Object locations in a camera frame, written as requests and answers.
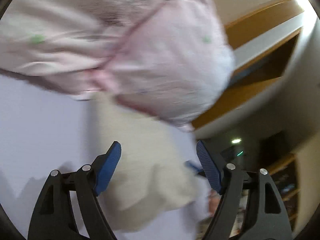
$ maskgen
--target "beige cloth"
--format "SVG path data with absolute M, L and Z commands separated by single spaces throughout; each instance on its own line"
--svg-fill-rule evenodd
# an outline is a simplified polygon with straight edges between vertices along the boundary
M 122 147 L 101 198 L 112 229 L 140 230 L 159 213 L 195 200 L 195 177 L 179 158 L 167 124 L 118 106 L 107 93 L 98 93 L 96 101 L 101 153 L 115 140 Z

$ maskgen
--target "light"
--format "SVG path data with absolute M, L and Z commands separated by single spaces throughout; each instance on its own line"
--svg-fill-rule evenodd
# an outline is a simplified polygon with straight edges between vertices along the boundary
M 236 143 L 239 143 L 239 142 L 241 142 L 241 141 L 242 141 L 242 140 L 241 140 L 240 138 L 238 138 L 238 139 L 232 140 L 231 143 L 236 144 Z

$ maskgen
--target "blue gripper pad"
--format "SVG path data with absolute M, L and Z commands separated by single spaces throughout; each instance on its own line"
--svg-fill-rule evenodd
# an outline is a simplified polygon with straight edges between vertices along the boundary
M 121 157 L 120 143 L 114 142 L 106 154 L 108 157 L 97 172 L 96 186 L 93 189 L 96 196 L 100 195 L 101 192 L 107 189 L 111 177 L 117 167 Z
M 202 141 L 198 141 L 196 151 L 199 161 L 204 170 L 204 174 L 206 175 L 211 188 L 214 189 L 217 193 L 220 193 L 222 181 L 221 173 L 210 157 L 209 152 L 205 148 Z

